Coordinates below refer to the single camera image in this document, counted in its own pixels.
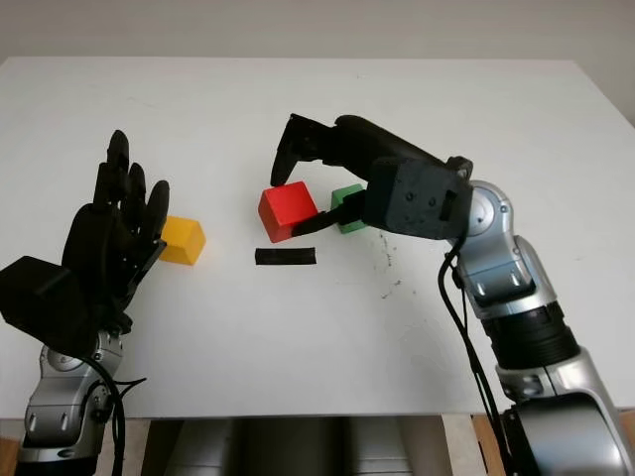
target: yellow cube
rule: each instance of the yellow cube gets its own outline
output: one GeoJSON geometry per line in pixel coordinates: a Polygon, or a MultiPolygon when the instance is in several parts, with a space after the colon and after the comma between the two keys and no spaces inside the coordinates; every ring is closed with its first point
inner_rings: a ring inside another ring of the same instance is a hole
{"type": "Polygon", "coordinates": [[[162,261],[193,265],[205,246],[200,223],[188,218],[168,216],[161,238],[168,246],[159,257],[162,261]]]}

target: red cube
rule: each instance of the red cube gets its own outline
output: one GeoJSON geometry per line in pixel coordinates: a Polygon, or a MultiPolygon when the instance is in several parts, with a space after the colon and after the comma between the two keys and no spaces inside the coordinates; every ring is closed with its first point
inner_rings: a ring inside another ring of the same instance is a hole
{"type": "Polygon", "coordinates": [[[303,181],[275,186],[262,192],[258,214],[272,243],[291,238],[294,225],[318,214],[303,181]]]}

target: white wall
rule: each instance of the white wall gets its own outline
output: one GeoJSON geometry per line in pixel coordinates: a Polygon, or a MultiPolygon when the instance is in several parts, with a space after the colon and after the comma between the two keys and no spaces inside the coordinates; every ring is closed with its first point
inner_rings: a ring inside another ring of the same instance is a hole
{"type": "Polygon", "coordinates": [[[566,59],[635,124],[635,0],[0,0],[9,55],[566,59]]]}

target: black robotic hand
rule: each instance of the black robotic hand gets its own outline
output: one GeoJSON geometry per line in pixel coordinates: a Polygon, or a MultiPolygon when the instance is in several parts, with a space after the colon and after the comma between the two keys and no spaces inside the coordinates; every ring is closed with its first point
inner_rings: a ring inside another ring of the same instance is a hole
{"type": "Polygon", "coordinates": [[[62,265],[30,256],[0,271],[0,312],[11,325],[65,355],[89,354],[99,330],[122,334],[137,286],[166,246],[161,232],[170,187],[145,201],[141,166],[129,168],[128,139],[115,131],[99,165],[93,201],[79,209],[62,265]]]}
{"type": "Polygon", "coordinates": [[[364,180],[366,190],[343,205],[299,223],[299,236],[361,219],[393,233],[435,240],[458,237],[471,206],[472,162],[446,163],[357,116],[340,116],[333,127],[292,114],[278,146],[271,186],[284,184],[297,162],[322,160],[345,167],[364,180]]]}

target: black bar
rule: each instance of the black bar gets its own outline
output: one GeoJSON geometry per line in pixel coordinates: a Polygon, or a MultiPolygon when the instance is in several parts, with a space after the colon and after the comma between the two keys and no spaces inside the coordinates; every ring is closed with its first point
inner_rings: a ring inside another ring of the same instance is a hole
{"type": "Polygon", "coordinates": [[[316,248],[256,248],[256,265],[314,265],[316,248]]]}

